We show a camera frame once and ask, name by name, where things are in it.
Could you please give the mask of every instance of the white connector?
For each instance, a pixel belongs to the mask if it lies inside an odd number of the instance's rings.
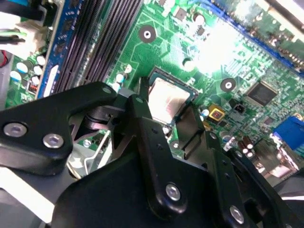
[[[6,50],[22,59],[27,59],[45,46],[48,35],[47,27],[41,27],[31,20],[27,20],[16,24],[15,28],[26,34],[26,36],[19,37],[24,39],[25,42],[20,42],[17,45],[0,45],[0,49]]]

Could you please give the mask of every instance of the green wire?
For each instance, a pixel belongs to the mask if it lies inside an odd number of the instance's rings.
[[[9,37],[9,36],[24,36],[27,34],[25,32],[0,32],[0,36]]]

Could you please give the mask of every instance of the red wire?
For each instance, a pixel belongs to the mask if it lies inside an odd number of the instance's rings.
[[[4,59],[3,59],[3,62],[0,64],[0,67],[3,67],[3,66],[5,66],[7,64],[8,57],[6,56],[6,51],[2,50],[1,53],[3,54]]]

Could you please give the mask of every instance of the motherboard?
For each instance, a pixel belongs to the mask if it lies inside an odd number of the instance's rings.
[[[273,143],[288,117],[304,119],[303,27],[261,0],[71,1],[72,9],[67,2],[68,19],[58,19],[44,50],[14,57],[7,108],[93,81],[137,92],[140,77],[148,77],[152,116],[182,159],[175,122],[190,103],[223,148],[253,160],[248,145]],[[81,30],[85,15],[95,27]],[[98,135],[79,144],[95,151],[105,132]]]

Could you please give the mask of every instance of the black ram slot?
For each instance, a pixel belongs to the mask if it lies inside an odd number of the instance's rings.
[[[113,4],[87,67],[86,84],[105,80],[141,5],[142,0],[122,0]]]
[[[69,53],[61,70],[60,81],[56,92],[70,89],[75,75],[79,71],[90,40],[94,34],[99,17],[106,5],[106,0],[88,0],[79,16],[79,21],[73,34],[73,42],[69,47]]]

